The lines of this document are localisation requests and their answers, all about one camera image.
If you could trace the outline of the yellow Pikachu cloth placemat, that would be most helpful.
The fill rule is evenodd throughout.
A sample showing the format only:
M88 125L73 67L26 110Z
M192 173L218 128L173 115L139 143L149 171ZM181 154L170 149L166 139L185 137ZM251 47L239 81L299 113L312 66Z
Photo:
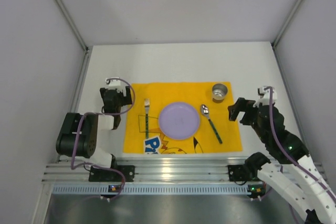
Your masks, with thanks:
M157 82L135 83L135 104L127 114L124 153L147 154L155 150L158 154L205 154L240 152L243 147L237 122L228 119L228 106L234 103L229 82L228 94L223 102L212 99L213 82ZM145 137L144 100L150 100L149 138ZM223 143L219 144L207 118L200 115L197 133L186 140L173 140L165 136L159 128L158 117L161 110L173 102L186 102L197 111L201 104L209 108L209 115Z

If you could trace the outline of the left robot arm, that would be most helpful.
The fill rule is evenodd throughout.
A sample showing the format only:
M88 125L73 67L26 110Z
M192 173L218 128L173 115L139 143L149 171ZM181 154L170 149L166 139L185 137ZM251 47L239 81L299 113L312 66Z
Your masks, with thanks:
M118 88L100 88L103 106L100 113L86 114L67 113L56 140L56 151L59 155L70 158L91 158L97 151L97 134L99 117L107 120L107 129L116 130L121 122L121 111L126 105L133 106L134 90L126 86Z

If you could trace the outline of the spoon with green handle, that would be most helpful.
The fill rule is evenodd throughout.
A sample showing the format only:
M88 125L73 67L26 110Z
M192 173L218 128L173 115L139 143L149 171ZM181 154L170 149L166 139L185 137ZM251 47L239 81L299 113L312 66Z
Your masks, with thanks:
M222 141L222 139L221 139L221 137L220 137L220 135L219 135L219 133L218 133L218 131L217 131L214 123L212 122L212 120L210 118L208 107L205 104L202 104L201 107L200 107L200 111L201 111L201 114L207 118L207 120L208 120L208 122L209 122L209 124L210 124L210 126L211 126L211 128L212 128L212 130L213 130L213 132L214 132L214 134L215 134L215 136L216 136L219 144L222 144L223 141Z

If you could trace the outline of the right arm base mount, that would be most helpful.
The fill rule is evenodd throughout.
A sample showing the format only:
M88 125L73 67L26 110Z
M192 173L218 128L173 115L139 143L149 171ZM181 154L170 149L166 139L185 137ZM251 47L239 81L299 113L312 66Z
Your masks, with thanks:
M229 181L234 182L238 185L244 185L248 182L258 182L262 181L257 177L257 172L260 170L260 167L246 164L239 165L228 165L228 175Z

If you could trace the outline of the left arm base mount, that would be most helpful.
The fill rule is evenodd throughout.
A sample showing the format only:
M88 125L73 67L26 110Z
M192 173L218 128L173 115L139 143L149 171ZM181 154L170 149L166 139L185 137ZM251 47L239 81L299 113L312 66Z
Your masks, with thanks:
M126 182L133 182L135 176L135 166L119 165L117 168L125 176ZM90 182L121 182L122 177L116 172L110 170L92 167L88 181Z

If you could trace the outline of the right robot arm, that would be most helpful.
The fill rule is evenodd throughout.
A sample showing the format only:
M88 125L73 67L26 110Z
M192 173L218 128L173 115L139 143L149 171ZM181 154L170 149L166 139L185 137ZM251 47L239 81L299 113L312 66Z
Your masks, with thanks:
M316 168L307 147L286 130L284 116L274 106L238 98L228 107L229 120L240 112L242 125L251 126L268 153L295 179L292 182L263 153L244 162L250 178L268 184L299 214L305 223L335 223L335 193Z

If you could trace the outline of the small metal cup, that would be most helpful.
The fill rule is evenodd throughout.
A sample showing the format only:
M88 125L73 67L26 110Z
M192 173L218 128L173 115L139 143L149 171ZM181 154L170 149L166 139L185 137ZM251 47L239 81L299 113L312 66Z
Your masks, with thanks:
M228 87L222 83L216 83L212 86L212 99L214 102L223 102L228 94Z

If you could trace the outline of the fork with green handle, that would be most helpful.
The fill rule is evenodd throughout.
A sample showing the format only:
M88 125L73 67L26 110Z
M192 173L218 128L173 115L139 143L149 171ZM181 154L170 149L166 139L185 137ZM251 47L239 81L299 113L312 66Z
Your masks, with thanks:
M150 100L144 100L144 108L145 108L145 137L149 138L149 109L150 109Z

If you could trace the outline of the purple plastic plate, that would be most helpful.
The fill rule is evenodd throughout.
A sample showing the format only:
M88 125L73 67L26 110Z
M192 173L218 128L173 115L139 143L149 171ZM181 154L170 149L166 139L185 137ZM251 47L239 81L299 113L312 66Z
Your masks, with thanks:
M158 125L165 136L181 141L197 133L200 117L192 105L186 102L173 102L161 110Z

